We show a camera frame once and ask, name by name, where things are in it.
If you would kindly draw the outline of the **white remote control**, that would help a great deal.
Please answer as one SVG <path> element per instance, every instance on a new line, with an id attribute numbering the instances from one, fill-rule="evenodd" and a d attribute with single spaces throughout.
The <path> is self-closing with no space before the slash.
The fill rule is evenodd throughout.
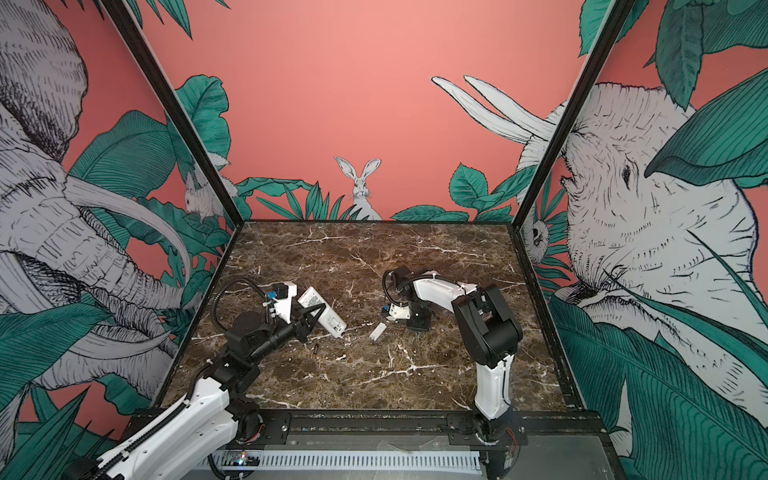
<path id="1" fill-rule="evenodd" d="M 318 323 L 334 338 L 341 338 L 347 329 L 346 322 L 314 288 L 309 287 L 299 298 L 304 308 L 319 306 L 315 311 Z"/>

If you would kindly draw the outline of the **white battery cover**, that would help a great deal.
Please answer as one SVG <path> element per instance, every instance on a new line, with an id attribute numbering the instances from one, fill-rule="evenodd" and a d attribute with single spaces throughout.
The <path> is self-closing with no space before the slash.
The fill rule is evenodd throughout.
<path id="1" fill-rule="evenodd" d="M 379 323 L 375 329 L 369 334 L 369 339 L 371 342 L 377 342 L 383 333 L 386 331 L 387 325 L 384 323 Z"/>

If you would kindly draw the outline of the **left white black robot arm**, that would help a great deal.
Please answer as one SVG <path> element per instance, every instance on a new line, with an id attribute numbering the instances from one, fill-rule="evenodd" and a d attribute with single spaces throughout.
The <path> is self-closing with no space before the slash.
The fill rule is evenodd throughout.
<path id="1" fill-rule="evenodd" d="M 218 448 L 256 440 L 264 420 L 245 391 L 259 376 L 259 363 L 292 339 L 306 342 L 327 309 L 324 303 L 301 307 L 288 323 L 267 323 L 267 313 L 239 315 L 225 331 L 225 349 L 179 400 L 98 459 L 77 459 L 61 477 L 180 479 Z"/>

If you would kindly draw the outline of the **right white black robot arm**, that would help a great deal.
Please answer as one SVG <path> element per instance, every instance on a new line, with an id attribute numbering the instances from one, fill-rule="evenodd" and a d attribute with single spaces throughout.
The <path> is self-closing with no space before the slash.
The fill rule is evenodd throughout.
<path id="1" fill-rule="evenodd" d="M 403 266 L 383 273 L 382 289 L 389 303 L 387 318 L 412 331 L 430 329 L 434 306 L 454 315 L 476 364 L 475 435 L 485 444 L 513 436 L 511 369 L 523 331 L 498 287 L 459 282 L 434 270 L 416 273 Z"/>

